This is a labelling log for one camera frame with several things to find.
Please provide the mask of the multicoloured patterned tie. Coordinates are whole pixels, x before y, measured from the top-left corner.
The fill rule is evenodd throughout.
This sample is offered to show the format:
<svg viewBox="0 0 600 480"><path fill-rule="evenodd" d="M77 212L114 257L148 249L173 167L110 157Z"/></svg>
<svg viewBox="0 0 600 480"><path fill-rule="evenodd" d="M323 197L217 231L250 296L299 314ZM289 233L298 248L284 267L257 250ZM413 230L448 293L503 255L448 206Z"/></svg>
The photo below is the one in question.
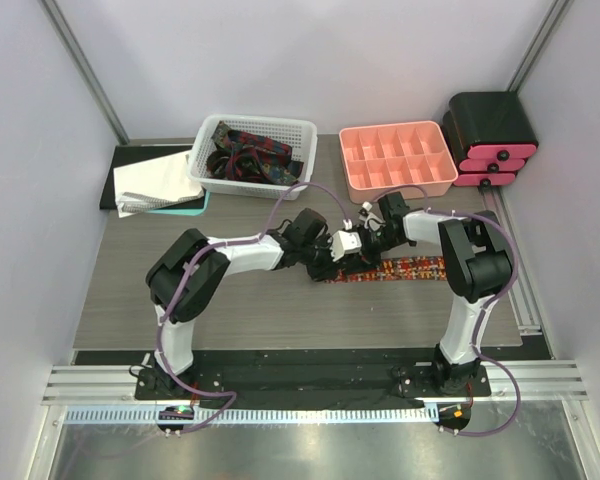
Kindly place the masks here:
<svg viewBox="0 0 600 480"><path fill-rule="evenodd" d="M441 256L410 256L383 259L380 266L368 272L340 273L327 283L363 283L384 281L431 280L446 281L444 259Z"/></svg>

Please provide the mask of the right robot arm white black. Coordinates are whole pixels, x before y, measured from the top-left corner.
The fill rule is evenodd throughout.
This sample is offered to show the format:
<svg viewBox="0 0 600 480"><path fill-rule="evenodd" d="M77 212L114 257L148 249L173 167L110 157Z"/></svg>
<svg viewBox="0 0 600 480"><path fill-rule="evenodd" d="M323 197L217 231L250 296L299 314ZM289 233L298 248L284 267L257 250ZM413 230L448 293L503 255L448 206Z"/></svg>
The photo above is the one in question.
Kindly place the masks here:
<svg viewBox="0 0 600 480"><path fill-rule="evenodd" d="M412 210L399 193L387 193L377 204L380 216L372 213L370 202L359 210L366 256L419 242L441 249L453 301L445 333L434 348L431 380L442 394L462 391L478 376L491 312L518 277L516 247L491 211Z"/></svg>

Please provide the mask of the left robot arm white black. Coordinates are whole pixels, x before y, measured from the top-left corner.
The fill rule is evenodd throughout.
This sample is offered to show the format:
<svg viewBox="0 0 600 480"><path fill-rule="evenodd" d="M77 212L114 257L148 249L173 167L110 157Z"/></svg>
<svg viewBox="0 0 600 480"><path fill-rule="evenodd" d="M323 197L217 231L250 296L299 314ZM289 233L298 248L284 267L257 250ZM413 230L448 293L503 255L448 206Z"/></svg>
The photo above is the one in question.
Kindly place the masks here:
<svg viewBox="0 0 600 480"><path fill-rule="evenodd" d="M346 220L330 233L324 217L306 208L286 226L252 236L221 239L185 231L146 276L157 316L151 371L159 388L173 399L193 390L195 321L225 278L302 264L313 279L331 280L345 257L359 251L352 227Z"/></svg>

